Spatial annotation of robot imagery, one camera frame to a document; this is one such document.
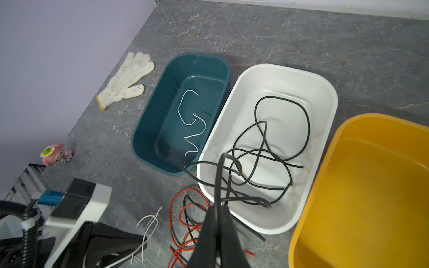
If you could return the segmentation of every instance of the work glove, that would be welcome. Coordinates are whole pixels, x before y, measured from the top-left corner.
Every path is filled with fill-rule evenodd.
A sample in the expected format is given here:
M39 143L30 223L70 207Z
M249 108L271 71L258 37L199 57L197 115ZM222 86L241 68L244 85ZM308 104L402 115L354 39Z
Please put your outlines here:
M96 97L100 109L104 111L107 106L121 99L142 95L145 87L142 84L133 87L132 85L146 74L152 72L155 65L150 60L151 56L149 54L139 52L134 56L134 53L128 53L118 72Z

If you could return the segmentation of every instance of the pink toy figurine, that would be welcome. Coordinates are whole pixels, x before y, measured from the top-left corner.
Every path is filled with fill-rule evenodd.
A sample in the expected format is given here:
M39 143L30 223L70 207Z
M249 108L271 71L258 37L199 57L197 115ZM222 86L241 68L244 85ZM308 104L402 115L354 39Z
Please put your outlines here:
M63 146L61 143L54 144L46 147L40 157L43 158L43 164L45 166L53 166L54 163L58 161L69 162L73 157L72 150L63 150Z

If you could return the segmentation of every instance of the white plastic bin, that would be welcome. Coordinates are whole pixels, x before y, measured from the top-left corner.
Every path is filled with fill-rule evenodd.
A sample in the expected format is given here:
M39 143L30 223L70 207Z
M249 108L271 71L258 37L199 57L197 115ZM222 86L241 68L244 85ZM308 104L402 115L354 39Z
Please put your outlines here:
M310 139L306 149L288 163L304 166L290 168L293 186L271 209L247 205L240 201L229 202L234 216L263 234L279 234L290 229L299 219L328 138L337 110L338 98L334 87L320 75L273 64L259 64L244 71L238 78L219 118L205 144L199 161L218 162L223 152L233 147L243 130L253 124L254 107L264 96L279 96L301 104L310 118ZM268 122L266 138L273 152L282 159L293 156L303 147L307 138L307 120L300 107L278 99L263 100L257 110L258 120ZM259 148L262 136L253 127L239 140L236 147ZM256 157L240 158L245 175L249 175ZM200 164L197 177L214 183L216 166ZM233 180L243 179L233 173ZM281 163L260 158L252 182L269 187L286 187L289 176ZM213 201L214 188L199 184L203 193ZM275 200L281 191L263 190L249 184L233 185L233 189Z

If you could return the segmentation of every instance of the teal plastic bin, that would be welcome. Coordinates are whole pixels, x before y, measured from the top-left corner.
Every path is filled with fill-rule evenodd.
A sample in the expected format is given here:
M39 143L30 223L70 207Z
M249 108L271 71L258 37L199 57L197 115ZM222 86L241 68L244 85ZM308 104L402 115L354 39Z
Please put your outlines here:
M187 151L195 150L184 137L200 133L204 123L197 119L187 126L181 121L177 107L182 96L189 89L198 93L185 95L180 106L183 120L192 123L195 113L207 124L203 134L188 139L198 147L198 153L187 154L186 163L190 163L198 159L231 92L230 73L228 62L214 55L185 53L172 59L134 130L131 148L136 158L164 174L184 174L179 164Z

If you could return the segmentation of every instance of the bundle of red wire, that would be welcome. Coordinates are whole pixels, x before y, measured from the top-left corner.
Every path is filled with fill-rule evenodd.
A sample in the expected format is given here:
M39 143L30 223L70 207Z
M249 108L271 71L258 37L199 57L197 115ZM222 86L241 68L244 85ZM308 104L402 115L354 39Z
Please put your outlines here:
M188 233L183 237L182 242L181 242L181 243L178 243L179 241L176 241L176 240L177 240L177 238L175 237L175 234L174 234L174 231L173 231L172 207L173 207L173 202L174 202L174 200L175 200L175 199L176 199L180 194L182 194L183 192L186 192L186 191L188 191L188 190L195 191L195 192L197 192L200 196L202 196L202 198L203 198L203 199L204 199L204 201L205 201L205 206L204 206L204 205L202 205L202 204L199 204L199 203L194 202L191 198L189 198L189 196L185 196L185 198L186 198L186 197L188 197L188 199L191 201L191 203L189 203L189 204L185 204L185 200L184 200L184 206L183 206L183 208L180 210L180 213L179 213L179 221L180 221L180 223L181 223L182 225L184 225L184 226L186 226L186 227L188 228ZM176 246L176 248L177 248L177 249L175 250L175 249L173 248L173 246L170 246L170 250L171 250L171 252L173 252L173 256L171 256L171 259L170 259L170 261L169 261L169 263L168 263L168 265L167 265L167 268L173 268L177 261L179 261L179 263L180 263L183 267L185 267L186 265L185 265L185 263L184 263L184 262L187 262L187 260L186 260L182 255L181 255L182 251L191 251L191 250L194 250L194 249L195 249L195 245L192 245L192 246L187 246L187 245L188 245L188 244L190 244L190 243L193 243L193 242L197 242L197 241L198 241L198 238L194 238L194 237L193 237L192 232L197 231L197 230L201 230L201 228L202 228L202 227L201 227L201 226L202 226L202 223L195 223L194 225L189 224L189 222L188 222L188 217L187 217L187 214L186 214L186 208L188 208L188 207L190 207L190 206L193 206L193 205L198 206L200 209L202 209L202 210L204 210L204 211L207 211L207 210L208 210L208 207L209 207L208 201L207 201L207 199L205 198L205 196L204 196L204 195L203 195L199 190L197 190L197 189L195 189L195 188L192 188L192 187L189 187L189 188L185 188L185 189L183 189L183 190L182 190L182 191L180 191L178 194L176 194L176 195L173 197L173 199L171 200L171 203L170 203L170 214L169 214L169 219L170 219L170 233L171 233L171 239L173 240L173 243L174 243L174 245ZM184 222L182 221L182 218L181 218L182 213L185 213L186 223L184 223ZM249 254L249 255L250 255L250 256L252 256L252 257L255 257L255 256L256 256L254 253L252 253L252 252L250 252L250 251L245 250L244 252L245 252L245 253L247 253L247 254Z

